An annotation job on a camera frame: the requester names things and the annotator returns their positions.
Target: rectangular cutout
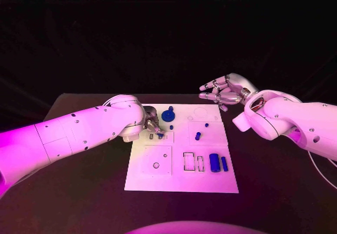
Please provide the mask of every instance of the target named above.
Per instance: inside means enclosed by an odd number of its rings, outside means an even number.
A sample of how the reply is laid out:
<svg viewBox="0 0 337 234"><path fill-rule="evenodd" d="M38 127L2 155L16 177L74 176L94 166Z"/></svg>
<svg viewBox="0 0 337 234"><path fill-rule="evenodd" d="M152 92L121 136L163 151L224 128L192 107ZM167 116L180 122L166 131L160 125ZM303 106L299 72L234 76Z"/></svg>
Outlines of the rectangular cutout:
<svg viewBox="0 0 337 234"><path fill-rule="evenodd" d="M201 172L205 172L205 166L203 166L203 158L202 158L202 156L198 156L196 160L198 160L198 170Z"/></svg>
<svg viewBox="0 0 337 234"><path fill-rule="evenodd" d="M195 171L195 153L185 153L185 171Z"/></svg>

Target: robotic hand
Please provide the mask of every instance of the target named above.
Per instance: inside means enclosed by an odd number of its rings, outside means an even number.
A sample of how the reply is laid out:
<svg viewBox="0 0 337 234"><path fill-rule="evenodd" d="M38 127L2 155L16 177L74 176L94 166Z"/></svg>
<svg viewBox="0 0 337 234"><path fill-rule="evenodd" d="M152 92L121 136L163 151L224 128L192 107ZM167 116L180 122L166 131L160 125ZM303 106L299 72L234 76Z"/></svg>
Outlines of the robotic hand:
<svg viewBox="0 0 337 234"><path fill-rule="evenodd" d="M104 106L0 133L0 197L16 183L55 161L117 136L126 142L137 140L144 129L156 134L165 133L155 107L143 107L131 95L119 95Z"/></svg>
<svg viewBox="0 0 337 234"><path fill-rule="evenodd" d="M245 105L245 111L234 119L242 132L252 128L268 140L284 135L303 149L337 160L337 106L303 103L280 91L258 91L247 78L235 73L199 89L209 88L214 88L212 93L201 93L199 97L214 100L224 111L228 111L225 105Z"/></svg>

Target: circular hole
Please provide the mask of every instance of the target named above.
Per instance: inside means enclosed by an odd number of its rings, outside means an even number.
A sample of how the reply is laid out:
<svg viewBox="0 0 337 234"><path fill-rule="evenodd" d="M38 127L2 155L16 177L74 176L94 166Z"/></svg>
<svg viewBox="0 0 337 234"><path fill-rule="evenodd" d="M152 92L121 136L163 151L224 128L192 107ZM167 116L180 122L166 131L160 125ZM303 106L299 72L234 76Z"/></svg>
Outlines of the circular hole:
<svg viewBox="0 0 337 234"><path fill-rule="evenodd" d="M317 142L320 141L320 139L322 139L322 137L320 137L320 136L316 136L316 137L314 137L314 140L313 140L314 143L317 143Z"/></svg>
<svg viewBox="0 0 337 234"><path fill-rule="evenodd" d="M155 167L155 169L157 169L157 168L160 167L160 164L156 162L156 163L153 164L153 167Z"/></svg>

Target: screw hole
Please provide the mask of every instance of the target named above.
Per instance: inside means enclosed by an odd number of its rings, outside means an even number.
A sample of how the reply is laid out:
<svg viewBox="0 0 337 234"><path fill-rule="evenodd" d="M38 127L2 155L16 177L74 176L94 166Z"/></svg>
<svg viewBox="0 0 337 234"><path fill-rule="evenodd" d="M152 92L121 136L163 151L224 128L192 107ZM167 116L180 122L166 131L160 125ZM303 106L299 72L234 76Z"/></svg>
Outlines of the screw hole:
<svg viewBox="0 0 337 234"><path fill-rule="evenodd" d="M316 136L316 137L314 137L314 140L313 140L314 143L317 143L317 142L320 141L320 139L322 139L322 137L320 137L320 136Z"/></svg>

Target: table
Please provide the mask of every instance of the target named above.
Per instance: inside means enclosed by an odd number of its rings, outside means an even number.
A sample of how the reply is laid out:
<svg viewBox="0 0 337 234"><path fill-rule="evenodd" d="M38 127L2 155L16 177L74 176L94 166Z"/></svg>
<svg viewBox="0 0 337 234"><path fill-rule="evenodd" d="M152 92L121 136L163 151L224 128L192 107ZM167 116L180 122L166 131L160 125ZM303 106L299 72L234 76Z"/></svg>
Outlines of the table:
<svg viewBox="0 0 337 234"><path fill-rule="evenodd" d="M113 94L62 94L49 120L101 105ZM212 104L198 95L136 95L142 103ZM337 191L307 151L286 137L242 133L222 112L239 194L124 191L131 144L121 137L59 160L0 200L2 233L124 233L147 225L202 220L267 233L333 233Z"/></svg>

